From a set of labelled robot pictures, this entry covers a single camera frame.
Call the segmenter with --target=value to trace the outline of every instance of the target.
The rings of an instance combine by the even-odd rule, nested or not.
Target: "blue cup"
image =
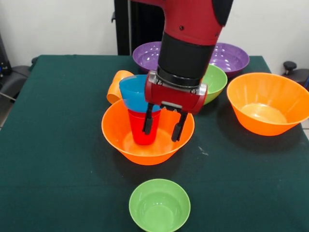
[[[134,75],[126,77],[119,82],[122,99],[129,110],[145,113],[148,103],[145,100],[145,83],[147,75]],[[155,105],[153,112],[159,111],[160,107]]]

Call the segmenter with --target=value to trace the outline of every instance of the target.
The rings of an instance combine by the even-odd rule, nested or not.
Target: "green bowl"
[[[207,71],[203,77],[202,83],[208,85],[208,93],[204,102],[204,105],[206,105],[207,103],[218,97],[219,94],[222,92],[222,90],[227,84],[227,76],[222,69],[212,64],[209,64]]]
[[[129,201],[132,219],[147,232],[176,231],[187,221],[190,208],[183,188],[165,179],[140,184]]]

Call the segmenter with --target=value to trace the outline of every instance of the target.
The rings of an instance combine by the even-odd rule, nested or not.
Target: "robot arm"
[[[181,114],[172,135],[180,139],[188,113],[197,114],[204,104],[207,86],[201,80],[225,26],[233,0],[135,0],[160,6],[165,28],[156,71],[145,85],[149,103],[143,131],[150,133],[154,104]]]

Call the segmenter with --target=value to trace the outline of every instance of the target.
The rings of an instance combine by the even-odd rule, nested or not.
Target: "stacked cups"
[[[149,145],[155,141],[160,119],[160,107],[155,105],[150,134],[146,135],[142,131],[148,106],[144,94],[146,79],[147,75],[134,75],[119,82],[121,95],[128,109],[133,139],[140,145]]]

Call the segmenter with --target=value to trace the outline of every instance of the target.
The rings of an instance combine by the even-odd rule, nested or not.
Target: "cable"
[[[0,92],[0,95],[4,96],[4,97],[6,97],[6,98],[8,98],[8,99],[10,99],[10,100],[12,100],[12,101],[16,101],[15,98],[12,98],[12,97],[10,97],[9,95],[6,95],[6,94],[4,94],[4,93],[1,93],[1,92]]]
[[[305,84],[304,84],[304,87],[307,88],[308,85],[309,85],[309,76],[307,77],[307,80],[306,80],[306,82],[305,82]]]
[[[12,70],[12,72],[13,72],[13,73],[18,73],[19,75],[22,75],[22,76],[24,76],[24,77],[27,77],[27,76],[24,75],[23,73],[17,72],[17,71],[15,71],[15,70]]]

